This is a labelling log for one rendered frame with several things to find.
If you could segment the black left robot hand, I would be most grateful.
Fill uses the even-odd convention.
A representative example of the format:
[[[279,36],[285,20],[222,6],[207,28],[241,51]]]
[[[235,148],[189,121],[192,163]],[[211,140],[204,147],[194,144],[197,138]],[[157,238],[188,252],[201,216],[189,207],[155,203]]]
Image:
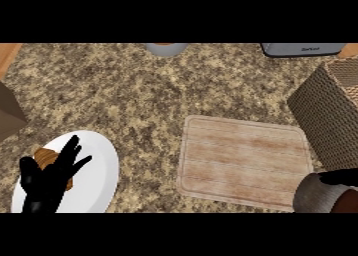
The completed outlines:
[[[19,184],[27,194],[22,204],[24,214],[53,214],[56,212],[65,194],[67,182],[92,160],[92,156],[76,160],[81,150],[79,141],[79,136],[73,135],[55,162],[45,169],[40,169],[31,157],[25,156],[19,159]]]

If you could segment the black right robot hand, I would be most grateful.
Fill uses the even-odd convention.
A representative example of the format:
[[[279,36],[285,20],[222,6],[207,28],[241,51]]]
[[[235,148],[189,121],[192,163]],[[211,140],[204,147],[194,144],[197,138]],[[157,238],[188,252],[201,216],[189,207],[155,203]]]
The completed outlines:
[[[346,185],[358,187],[358,168],[321,172],[319,180],[328,185]]]

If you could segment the brown wicker basket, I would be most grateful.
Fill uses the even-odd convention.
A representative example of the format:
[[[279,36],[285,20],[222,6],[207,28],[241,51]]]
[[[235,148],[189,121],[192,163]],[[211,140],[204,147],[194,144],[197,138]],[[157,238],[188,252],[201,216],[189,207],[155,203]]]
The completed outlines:
[[[318,66],[287,104],[324,168],[358,168],[358,55]]]

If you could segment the pale wooden cutting board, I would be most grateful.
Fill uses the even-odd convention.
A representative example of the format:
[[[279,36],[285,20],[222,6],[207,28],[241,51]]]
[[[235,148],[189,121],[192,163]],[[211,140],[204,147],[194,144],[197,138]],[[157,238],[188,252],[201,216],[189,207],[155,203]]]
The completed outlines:
[[[300,128],[203,115],[185,118],[180,194],[290,211],[299,183],[312,172]]]

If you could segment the brown croissant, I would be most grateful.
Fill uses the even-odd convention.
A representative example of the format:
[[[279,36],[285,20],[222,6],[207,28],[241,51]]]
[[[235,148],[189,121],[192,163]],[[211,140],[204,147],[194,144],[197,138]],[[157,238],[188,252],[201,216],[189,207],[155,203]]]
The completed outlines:
[[[39,148],[34,152],[34,161],[48,183],[59,184],[65,191],[73,189],[73,179],[67,177],[67,169],[58,161],[59,153],[48,148]]]

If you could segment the white oval plate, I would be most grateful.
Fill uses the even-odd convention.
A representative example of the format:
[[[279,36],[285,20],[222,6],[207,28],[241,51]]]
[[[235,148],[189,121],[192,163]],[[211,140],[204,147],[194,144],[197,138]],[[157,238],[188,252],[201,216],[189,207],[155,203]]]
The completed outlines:
[[[108,138],[90,130],[68,132],[34,150],[31,158],[42,163],[42,151],[59,154],[73,136],[79,137],[81,146],[76,161],[87,156],[92,156],[92,160],[73,176],[71,188],[64,193],[56,212],[104,213],[117,190],[120,174],[118,154]]]

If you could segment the brown cardboard box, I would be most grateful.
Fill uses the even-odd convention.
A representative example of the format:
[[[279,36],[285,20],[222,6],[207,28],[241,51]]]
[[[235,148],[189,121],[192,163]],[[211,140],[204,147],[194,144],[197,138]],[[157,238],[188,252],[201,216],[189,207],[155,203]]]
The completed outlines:
[[[0,81],[0,142],[27,125],[27,119],[12,91]]]

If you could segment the grey toaster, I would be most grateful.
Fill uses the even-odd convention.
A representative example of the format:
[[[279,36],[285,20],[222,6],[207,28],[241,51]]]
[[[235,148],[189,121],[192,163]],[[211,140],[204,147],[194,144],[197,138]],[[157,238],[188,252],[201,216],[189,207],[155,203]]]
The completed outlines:
[[[262,50],[268,57],[328,56],[341,52],[344,43],[262,43]]]

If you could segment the grey round container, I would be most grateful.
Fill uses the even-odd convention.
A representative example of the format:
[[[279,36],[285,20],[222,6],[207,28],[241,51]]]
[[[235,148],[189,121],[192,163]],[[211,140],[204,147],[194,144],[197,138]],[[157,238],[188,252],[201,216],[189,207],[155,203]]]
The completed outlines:
[[[146,43],[146,50],[160,57],[170,57],[180,54],[186,47],[186,43]]]

